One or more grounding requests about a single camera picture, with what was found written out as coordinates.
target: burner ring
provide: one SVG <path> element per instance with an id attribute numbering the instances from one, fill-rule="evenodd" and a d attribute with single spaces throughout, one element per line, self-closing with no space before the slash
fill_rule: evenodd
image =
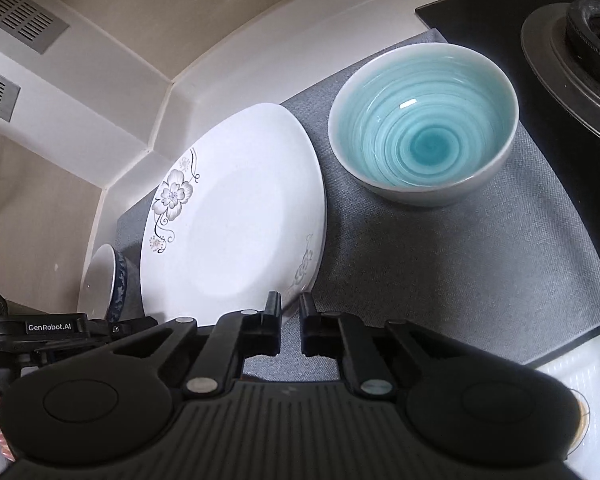
<path id="1" fill-rule="evenodd" d="M 575 0 L 567 10 L 567 37 L 583 67 L 600 81 L 600 38 L 591 20 L 600 18 L 600 0 Z"/>

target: black glass cooktop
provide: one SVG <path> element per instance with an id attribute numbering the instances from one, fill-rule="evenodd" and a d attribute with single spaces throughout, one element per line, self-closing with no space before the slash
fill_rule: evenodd
<path id="1" fill-rule="evenodd" d="M 522 24 L 534 10 L 572 1 L 442 0 L 416 13 L 450 43 L 481 52 L 507 73 L 520 101 L 520 120 L 554 168 L 600 255 L 600 138 L 549 94 L 528 65 L 520 42 Z M 600 327 L 543 361 L 598 333 Z"/>

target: small bowl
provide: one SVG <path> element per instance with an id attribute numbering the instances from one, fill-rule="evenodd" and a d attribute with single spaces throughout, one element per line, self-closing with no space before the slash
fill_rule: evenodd
<path id="1" fill-rule="evenodd" d="M 78 298 L 78 312 L 89 319 L 118 322 L 123 310 L 137 307 L 140 273 L 122 253 L 102 245 L 91 258 Z"/>
<path id="2" fill-rule="evenodd" d="M 329 142 L 340 164 L 395 202 L 441 206 L 484 186 L 507 160 L 518 99 L 482 54 L 448 43 L 391 50 L 338 92 Z"/>

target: metal burner plate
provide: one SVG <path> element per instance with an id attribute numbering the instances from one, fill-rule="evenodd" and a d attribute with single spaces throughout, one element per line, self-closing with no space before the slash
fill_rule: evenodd
<path id="1" fill-rule="evenodd" d="M 600 84 L 576 62 L 566 44 L 568 7 L 551 4 L 532 12 L 522 25 L 522 50 L 548 91 L 600 137 Z"/>

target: floral plate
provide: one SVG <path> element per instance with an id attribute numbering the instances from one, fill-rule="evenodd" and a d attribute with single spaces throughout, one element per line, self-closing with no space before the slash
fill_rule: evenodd
<path id="1" fill-rule="evenodd" d="M 142 304 L 158 321 L 283 307 L 310 290 L 322 257 L 326 204 L 302 125 L 258 104 L 207 132 L 158 186 L 142 239 Z"/>

